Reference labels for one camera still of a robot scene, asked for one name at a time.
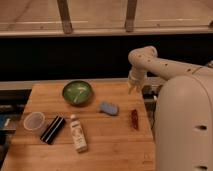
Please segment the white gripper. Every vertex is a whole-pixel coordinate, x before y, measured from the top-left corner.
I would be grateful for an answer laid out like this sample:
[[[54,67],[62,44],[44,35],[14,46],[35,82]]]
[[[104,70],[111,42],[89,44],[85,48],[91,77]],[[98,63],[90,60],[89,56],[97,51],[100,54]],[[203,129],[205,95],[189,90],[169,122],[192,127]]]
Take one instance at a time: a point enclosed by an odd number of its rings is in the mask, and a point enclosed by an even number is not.
[[[146,77],[145,70],[132,67],[128,75],[128,83],[129,83],[128,93],[131,94],[133,87],[136,87],[135,89],[136,92],[140,93],[141,91],[140,87],[143,86],[145,77]]]

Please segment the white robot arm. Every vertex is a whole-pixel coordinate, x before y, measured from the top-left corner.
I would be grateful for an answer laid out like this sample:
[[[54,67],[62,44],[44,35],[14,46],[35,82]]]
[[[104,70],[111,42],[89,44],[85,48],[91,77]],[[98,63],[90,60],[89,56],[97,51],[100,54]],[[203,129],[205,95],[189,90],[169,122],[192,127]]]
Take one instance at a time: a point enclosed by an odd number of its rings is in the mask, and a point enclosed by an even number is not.
[[[153,46],[128,55],[130,90],[147,72],[165,80],[155,110],[156,171],[213,171],[213,68],[162,59]]]

